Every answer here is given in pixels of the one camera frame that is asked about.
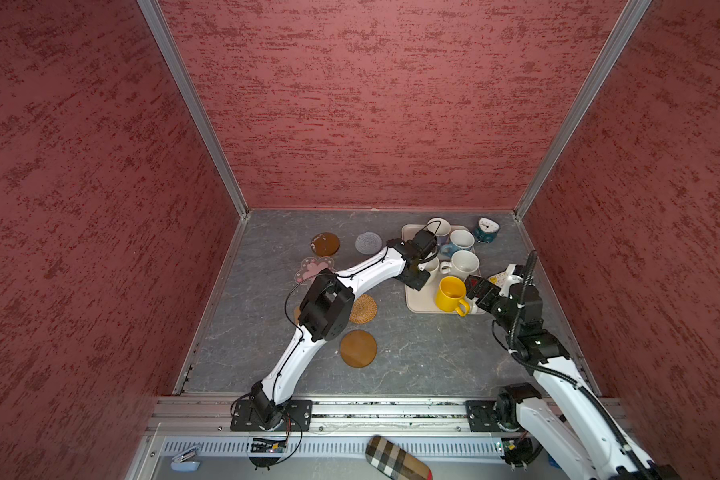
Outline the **grey woven round coaster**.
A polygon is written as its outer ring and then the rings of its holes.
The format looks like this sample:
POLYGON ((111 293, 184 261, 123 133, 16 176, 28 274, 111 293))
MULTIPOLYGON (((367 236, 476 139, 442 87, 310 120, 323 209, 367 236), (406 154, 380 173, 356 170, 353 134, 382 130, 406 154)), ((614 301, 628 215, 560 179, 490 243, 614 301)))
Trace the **grey woven round coaster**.
POLYGON ((356 250, 367 256, 377 254, 383 246, 382 238, 375 232, 364 232, 358 235, 355 241, 356 250))

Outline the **yellow mug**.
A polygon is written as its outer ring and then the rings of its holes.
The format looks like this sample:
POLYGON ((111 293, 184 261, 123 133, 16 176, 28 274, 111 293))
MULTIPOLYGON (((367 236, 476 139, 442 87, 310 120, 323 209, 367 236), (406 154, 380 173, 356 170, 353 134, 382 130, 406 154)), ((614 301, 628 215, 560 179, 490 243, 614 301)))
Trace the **yellow mug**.
POLYGON ((466 295, 467 288, 463 280, 455 276, 446 276, 439 283, 434 299, 435 305, 443 312, 465 317, 471 312, 471 305, 466 295))

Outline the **rattan round coaster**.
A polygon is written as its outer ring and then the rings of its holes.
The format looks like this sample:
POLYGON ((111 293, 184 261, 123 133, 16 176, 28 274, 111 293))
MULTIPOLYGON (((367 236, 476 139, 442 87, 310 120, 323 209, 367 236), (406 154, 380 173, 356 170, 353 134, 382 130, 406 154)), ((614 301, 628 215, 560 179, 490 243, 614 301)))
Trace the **rattan round coaster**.
POLYGON ((377 302, 368 294, 364 294, 354 302, 350 322, 357 325, 363 325, 371 322, 378 314, 377 302))

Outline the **dark amber round coaster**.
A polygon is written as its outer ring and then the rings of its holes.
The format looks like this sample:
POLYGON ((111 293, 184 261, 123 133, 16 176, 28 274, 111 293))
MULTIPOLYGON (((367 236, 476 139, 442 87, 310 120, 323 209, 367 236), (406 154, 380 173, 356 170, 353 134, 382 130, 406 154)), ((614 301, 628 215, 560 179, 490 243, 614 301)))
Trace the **dark amber round coaster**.
POLYGON ((339 251, 341 241, 334 233, 322 232, 312 238, 310 247, 315 255, 319 257, 329 257, 339 251))

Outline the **pink flower coaster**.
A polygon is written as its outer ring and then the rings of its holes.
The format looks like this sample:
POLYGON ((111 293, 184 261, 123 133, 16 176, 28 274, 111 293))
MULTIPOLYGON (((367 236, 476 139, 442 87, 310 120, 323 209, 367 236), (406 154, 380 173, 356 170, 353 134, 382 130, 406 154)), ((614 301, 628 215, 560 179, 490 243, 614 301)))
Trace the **pink flower coaster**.
POLYGON ((294 281, 299 285, 311 285, 314 279, 325 269, 333 270, 335 261, 332 257, 307 257, 302 260, 294 281))

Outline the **brown wooden round coaster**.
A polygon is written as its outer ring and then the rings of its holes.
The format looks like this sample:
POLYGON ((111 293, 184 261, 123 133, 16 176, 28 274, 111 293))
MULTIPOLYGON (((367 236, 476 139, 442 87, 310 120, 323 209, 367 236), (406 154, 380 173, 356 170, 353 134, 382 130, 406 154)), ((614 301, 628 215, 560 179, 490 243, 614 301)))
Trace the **brown wooden round coaster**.
POLYGON ((375 360, 377 350, 377 341, 372 334, 355 330, 342 338, 339 353, 348 366, 361 369, 375 360))

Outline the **white mug with handle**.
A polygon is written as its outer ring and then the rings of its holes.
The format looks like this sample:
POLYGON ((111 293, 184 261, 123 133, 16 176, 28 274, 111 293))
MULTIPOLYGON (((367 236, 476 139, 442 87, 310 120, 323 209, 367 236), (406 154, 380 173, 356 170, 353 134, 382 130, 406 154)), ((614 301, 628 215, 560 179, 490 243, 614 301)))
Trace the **white mug with handle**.
POLYGON ((428 260, 427 262, 421 262, 419 265, 419 269, 422 272, 427 272, 429 274, 425 284, 429 285, 432 283, 436 278, 440 270, 440 259, 437 255, 435 255, 432 259, 428 260))

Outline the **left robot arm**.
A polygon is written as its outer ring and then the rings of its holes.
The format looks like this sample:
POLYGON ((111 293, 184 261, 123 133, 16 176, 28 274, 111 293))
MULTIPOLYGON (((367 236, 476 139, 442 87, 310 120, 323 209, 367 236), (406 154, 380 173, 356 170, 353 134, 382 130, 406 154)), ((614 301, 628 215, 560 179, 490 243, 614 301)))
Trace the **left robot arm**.
POLYGON ((320 271, 299 305, 288 347, 247 395, 261 428, 267 431, 279 426, 302 374, 321 347, 344 331, 357 298, 390 279, 422 289, 430 278, 424 264, 438 253, 435 234, 423 227, 411 240, 389 240, 377 254, 353 267, 320 271))

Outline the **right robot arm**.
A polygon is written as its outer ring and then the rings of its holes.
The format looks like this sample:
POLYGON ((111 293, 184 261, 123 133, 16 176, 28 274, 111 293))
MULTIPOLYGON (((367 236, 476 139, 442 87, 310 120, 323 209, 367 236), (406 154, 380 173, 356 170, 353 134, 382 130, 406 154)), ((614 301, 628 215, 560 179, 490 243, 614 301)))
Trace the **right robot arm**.
POLYGON ((467 296, 505 331, 507 352, 536 380, 501 390, 498 426, 528 432, 571 479, 676 479, 617 423, 590 389, 570 353, 544 326, 543 300, 528 273, 496 284, 471 276, 467 296))

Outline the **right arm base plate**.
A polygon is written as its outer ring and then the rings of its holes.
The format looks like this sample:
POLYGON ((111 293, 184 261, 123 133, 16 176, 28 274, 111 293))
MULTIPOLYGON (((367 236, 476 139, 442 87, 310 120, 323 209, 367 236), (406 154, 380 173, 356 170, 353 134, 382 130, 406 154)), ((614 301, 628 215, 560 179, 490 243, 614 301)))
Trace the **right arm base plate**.
POLYGON ((517 432, 517 426, 500 422, 494 400, 468 400, 465 402, 466 418, 472 433, 517 432))

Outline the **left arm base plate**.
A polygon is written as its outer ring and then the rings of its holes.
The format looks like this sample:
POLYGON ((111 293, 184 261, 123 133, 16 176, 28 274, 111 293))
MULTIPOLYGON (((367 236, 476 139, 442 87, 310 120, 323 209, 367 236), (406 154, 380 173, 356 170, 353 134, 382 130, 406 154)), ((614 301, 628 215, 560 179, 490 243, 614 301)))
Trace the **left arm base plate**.
POLYGON ((310 429, 314 402, 291 400, 282 406, 259 407, 250 398, 234 403, 230 430, 233 432, 307 432, 310 429))

